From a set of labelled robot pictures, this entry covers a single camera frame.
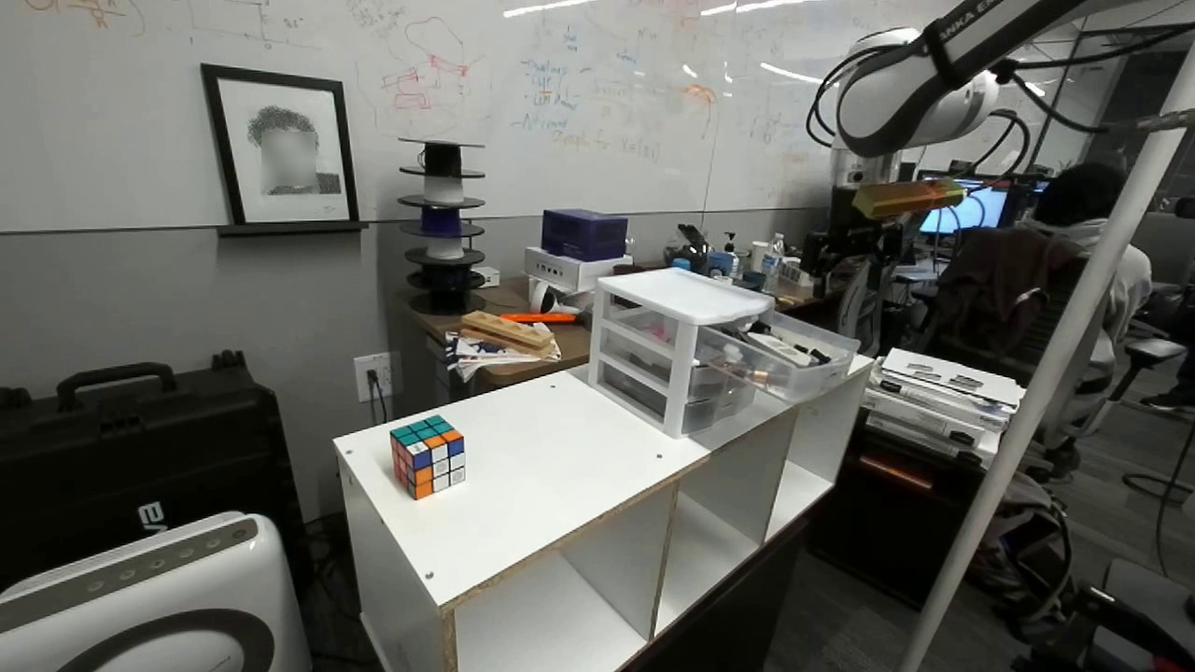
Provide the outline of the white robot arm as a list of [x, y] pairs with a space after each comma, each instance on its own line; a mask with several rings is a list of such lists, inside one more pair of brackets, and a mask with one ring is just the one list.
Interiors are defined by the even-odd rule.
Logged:
[[962, 137], [1023, 73], [1018, 44], [1125, 5], [1139, 0], [957, 0], [923, 29], [874, 29], [819, 81], [805, 137], [850, 156]]

